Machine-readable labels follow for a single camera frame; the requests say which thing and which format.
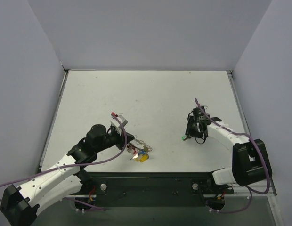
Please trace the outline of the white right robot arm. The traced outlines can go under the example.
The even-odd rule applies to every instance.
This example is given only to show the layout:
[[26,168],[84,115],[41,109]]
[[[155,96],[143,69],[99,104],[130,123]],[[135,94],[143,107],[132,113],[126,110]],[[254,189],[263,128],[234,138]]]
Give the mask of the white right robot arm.
[[214,184],[237,184],[248,187],[266,180],[268,191],[271,186],[272,169],[265,144],[252,139],[248,134],[237,133],[218,117],[210,117],[205,107],[196,107],[187,117],[187,128],[182,140],[194,138],[205,143],[211,137],[231,153],[232,165],[212,172]]

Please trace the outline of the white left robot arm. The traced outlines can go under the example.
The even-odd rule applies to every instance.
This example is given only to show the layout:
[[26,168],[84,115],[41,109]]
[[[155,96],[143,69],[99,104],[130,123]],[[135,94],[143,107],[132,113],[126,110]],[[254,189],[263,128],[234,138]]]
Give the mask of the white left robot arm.
[[19,185],[8,186],[3,193],[0,210],[12,226],[29,226],[45,209],[66,196],[88,193],[92,182],[84,168],[97,159],[97,154],[116,146],[123,150],[135,137],[122,129],[100,124],[92,126],[66,155],[48,171]]

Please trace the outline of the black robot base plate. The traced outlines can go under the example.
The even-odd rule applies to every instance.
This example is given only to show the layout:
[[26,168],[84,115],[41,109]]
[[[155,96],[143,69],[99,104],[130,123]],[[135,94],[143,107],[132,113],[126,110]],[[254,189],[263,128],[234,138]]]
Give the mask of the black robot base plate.
[[224,206],[229,185],[216,185],[209,172],[89,172],[69,200],[77,210],[112,207],[199,207],[213,199]]

